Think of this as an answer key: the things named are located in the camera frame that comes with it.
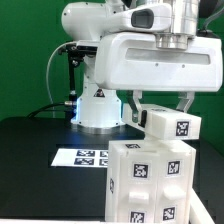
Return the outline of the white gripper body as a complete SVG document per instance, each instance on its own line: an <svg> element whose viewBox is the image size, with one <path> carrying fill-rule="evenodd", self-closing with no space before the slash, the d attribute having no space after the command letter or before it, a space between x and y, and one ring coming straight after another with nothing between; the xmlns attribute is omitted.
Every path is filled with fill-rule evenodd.
<svg viewBox="0 0 224 224"><path fill-rule="evenodd" d="M221 41L196 37L178 50L158 48L149 34L108 35L97 48L94 79L104 89L216 92L223 82Z"/></svg>

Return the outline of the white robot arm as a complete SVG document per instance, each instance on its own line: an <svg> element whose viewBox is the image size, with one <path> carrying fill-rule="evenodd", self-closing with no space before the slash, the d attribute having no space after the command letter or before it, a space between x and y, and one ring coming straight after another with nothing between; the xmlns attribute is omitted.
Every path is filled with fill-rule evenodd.
<svg viewBox="0 0 224 224"><path fill-rule="evenodd" d="M196 92L216 92L223 82L221 40L196 33L200 0L76 2L62 13L76 48L94 55L94 82L129 90L131 121L144 128L143 91L180 92L181 111Z"/></svg>

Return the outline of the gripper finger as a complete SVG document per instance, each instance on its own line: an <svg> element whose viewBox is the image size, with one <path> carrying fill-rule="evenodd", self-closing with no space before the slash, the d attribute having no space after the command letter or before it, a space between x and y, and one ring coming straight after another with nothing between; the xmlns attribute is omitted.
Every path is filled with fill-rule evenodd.
<svg viewBox="0 0 224 224"><path fill-rule="evenodd" d="M142 106L140 100L142 99L142 92L140 90L130 90L128 92L128 103L132 110L132 121L134 123L139 122L140 112L142 110Z"/></svg>
<svg viewBox="0 0 224 224"><path fill-rule="evenodd" d="M194 101L194 97L194 92L180 92L178 95L179 103L176 109L181 112L187 112Z"/></svg>

